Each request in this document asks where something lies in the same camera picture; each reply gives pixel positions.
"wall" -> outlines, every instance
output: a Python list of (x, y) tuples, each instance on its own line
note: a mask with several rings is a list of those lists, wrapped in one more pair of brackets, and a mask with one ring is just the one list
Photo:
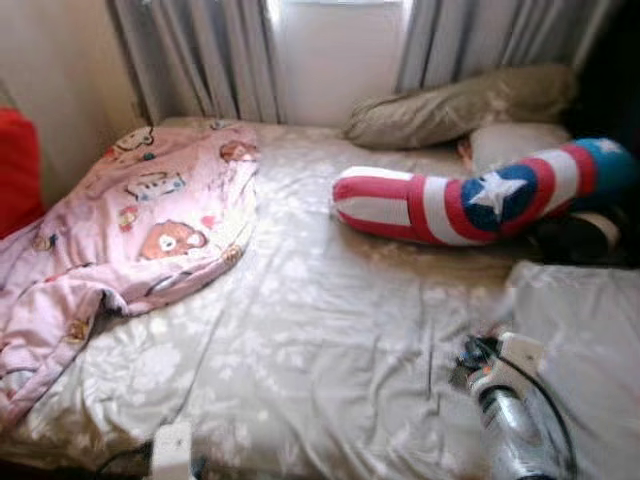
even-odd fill
[(47, 203), (139, 123), (103, 1), (0, 1), (0, 77), (38, 128)]
[(340, 126), (357, 102), (393, 93), (409, 4), (282, 0), (272, 17), (289, 122)]

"gray satin bed sheet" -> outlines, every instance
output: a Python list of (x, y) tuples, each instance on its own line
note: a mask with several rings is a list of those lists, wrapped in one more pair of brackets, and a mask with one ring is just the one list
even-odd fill
[(343, 169), (464, 176), (452, 150), (369, 152), (332, 129), (254, 127), (259, 223), (244, 258), (176, 305), (103, 319), (0, 457), (95, 468), (189, 420), (195, 453), (227, 472), (483, 478), (475, 405), (447, 380), (465, 335), (530, 252), (402, 244), (330, 216)]

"curtain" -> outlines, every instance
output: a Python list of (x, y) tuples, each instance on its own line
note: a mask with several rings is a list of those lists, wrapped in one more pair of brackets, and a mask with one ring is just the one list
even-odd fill
[(265, 0), (114, 0), (150, 120), (284, 122)]
[(414, 0), (400, 92), (496, 67), (560, 62), (579, 70), (621, 0)]

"bed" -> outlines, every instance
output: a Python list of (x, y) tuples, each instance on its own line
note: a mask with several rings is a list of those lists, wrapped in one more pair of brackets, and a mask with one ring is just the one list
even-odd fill
[(535, 254), (522, 242), (404, 244), (330, 215), (345, 168), (466, 176), (453, 149), (370, 152), (333, 129), (251, 126), (259, 221), (244, 258), (177, 304), (98, 319), (0, 457), (95, 469), (188, 420), (195, 455), (247, 478), (483, 478), (480, 419), (448, 384), (451, 364), (465, 335), (487, 327), (513, 265)]

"pink blanket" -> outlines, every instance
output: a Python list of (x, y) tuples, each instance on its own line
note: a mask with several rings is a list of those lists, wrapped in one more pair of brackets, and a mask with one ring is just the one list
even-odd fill
[(0, 432), (83, 348), (101, 308), (148, 312), (234, 265), (254, 223), (257, 155), (241, 127), (137, 130), (0, 241)]

